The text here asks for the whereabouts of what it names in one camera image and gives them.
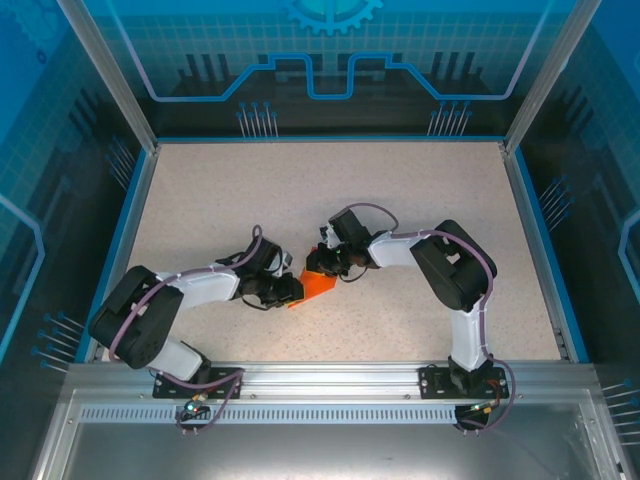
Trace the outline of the aluminium frame post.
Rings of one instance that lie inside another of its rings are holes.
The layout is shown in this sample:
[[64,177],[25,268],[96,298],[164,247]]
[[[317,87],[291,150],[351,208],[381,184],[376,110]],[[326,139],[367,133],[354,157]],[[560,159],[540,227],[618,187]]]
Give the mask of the aluminium frame post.
[[602,0],[576,0],[564,26],[518,110],[501,153],[513,156],[549,96]]
[[116,59],[82,0],[56,0],[141,147],[155,154],[156,136]]

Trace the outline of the orange square paper sheet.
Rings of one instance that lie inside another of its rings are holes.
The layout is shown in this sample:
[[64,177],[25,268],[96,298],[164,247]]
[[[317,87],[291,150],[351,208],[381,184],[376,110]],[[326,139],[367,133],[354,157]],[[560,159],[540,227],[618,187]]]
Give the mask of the orange square paper sheet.
[[[324,248],[327,251],[329,251],[327,249],[326,246],[319,244],[318,246],[314,247],[314,248]],[[328,275],[326,275],[325,273],[314,273],[314,272],[309,272],[305,269],[302,270],[301,275],[299,276],[298,280],[303,284],[304,286],[304,299],[301,300],[300,303],[298,303],[297,305],[293,306],[292,308],[295,308],[296,306],[309,301],[321,294],[324,294],[328,291],[330,291],[331,289],[333,289],[337,283],[338,278],[335,277],[329,277]]]

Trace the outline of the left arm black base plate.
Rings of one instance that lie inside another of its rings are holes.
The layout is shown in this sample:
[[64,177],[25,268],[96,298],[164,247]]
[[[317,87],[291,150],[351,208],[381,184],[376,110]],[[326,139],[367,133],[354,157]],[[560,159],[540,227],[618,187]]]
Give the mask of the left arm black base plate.
[[155,399],[191,399],[202,396],[207,400],[222,400],[227,394],[240,397],[244,370],[235,367],[201,367],[189,380],[176,380],[168,374],[156,373],[152,397]]

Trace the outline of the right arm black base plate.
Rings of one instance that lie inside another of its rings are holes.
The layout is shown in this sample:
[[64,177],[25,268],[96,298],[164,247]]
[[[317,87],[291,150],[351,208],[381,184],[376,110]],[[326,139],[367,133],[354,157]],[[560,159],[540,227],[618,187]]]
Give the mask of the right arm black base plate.
[[423,400],[510,398],[505,371],[492,364],[473,372],[429,364],[418,370],[418,387]]

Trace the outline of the grey metal shelf plate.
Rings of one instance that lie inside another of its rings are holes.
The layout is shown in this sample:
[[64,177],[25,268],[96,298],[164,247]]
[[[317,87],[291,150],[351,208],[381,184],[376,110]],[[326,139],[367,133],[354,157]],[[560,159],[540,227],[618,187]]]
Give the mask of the grey metal shelf plate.
[[167,424],[72,417],[32,480],[640,480],[593,416],[524,406],[488,432],[429,424]]

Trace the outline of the aluminium mounting rail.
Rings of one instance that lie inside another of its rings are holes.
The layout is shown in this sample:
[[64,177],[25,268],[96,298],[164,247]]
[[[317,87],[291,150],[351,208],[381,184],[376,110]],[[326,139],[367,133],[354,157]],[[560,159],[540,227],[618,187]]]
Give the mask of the aluminium mounting rail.
[[[244,362],[242,403],[401,403],[420,399],[420,362]],[[600,399],[601,388],[590,364],[562,361],[513,361],[509,386],[518,405],[580,403]],[[111,403],[150,402],[151,375],[110,362],[74,364],[60,399]]]

